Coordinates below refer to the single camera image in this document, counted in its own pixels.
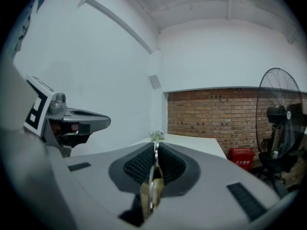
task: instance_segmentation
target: black chair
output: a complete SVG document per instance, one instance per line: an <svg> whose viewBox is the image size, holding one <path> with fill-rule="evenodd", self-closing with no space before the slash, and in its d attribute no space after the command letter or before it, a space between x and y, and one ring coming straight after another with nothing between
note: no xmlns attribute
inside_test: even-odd
<svg viewBox="0 0 307 230"><path fill-rule="evenodd" d="M281 172L289 173L291 168L298 160L298 149L304 137L304 131L307 126L307 115L303 115L299 122L299 129L294 131L296 137L295 143L285 154L279 154L276 159L272 158L272 147L270 146L268 146L267 151L259 154L259 160L262 163L262 167L258 173L258 178L260 178L261 175L267 176L267 178L271 181L274 190L279 195L285 194L285 192L280 192L281 189L277 184L277 182L281 180Z"/></svg>

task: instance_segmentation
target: white ceiling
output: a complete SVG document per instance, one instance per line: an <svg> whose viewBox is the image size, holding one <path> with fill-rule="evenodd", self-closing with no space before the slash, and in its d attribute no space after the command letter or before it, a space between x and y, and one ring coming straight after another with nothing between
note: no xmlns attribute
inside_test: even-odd
<svg viewBox="0 0 307 230"><path fill-rule="evenodd" d="M138 0L157 29L202 19L237 19L277 30L289 42L298 23L282 0Z"/></svg>

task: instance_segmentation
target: small plant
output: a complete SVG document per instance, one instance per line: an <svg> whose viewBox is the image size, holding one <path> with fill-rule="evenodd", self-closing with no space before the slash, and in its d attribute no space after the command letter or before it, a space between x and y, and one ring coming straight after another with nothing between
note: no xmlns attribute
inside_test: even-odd
<svg viewBox="0 0 307 230"><path fill-rule="evenodd" d="M153 133L149 133L149 137L152 141L156 141L156 142L159 142L160 140L164 140L164 134L160 130L157 130Z"/></svg>

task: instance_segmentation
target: black slot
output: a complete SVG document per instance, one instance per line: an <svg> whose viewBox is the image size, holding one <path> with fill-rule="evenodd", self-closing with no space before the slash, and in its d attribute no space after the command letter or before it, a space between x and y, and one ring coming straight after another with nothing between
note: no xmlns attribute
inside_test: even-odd
<svg viewBox="0 0 307 230"><path fill-rule="evenodd" d="M91 165L89 163L78 163L78 164L74 164L74 165L70 165L68 166L68 169L72 172L72 171L77 171L77 170L81 170L87 167L90 167Z"/></svg>
<svg viewBox="0 0 307 230"><path fill-rule="evenodd" d="M266 212L260 202L241 183L235 183L227 187L251 221Z"/></svg>

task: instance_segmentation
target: fan motor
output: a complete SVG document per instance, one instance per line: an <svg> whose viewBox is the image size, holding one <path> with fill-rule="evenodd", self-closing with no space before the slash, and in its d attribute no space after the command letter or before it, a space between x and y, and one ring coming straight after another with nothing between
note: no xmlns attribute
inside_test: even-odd
<svg viewBox="0 0 307 230"><path fill-rule="evenodd" d="M267 117L270 123L279 125L286 118L286 110L282 105L270 106L267 109Z"/></svg>

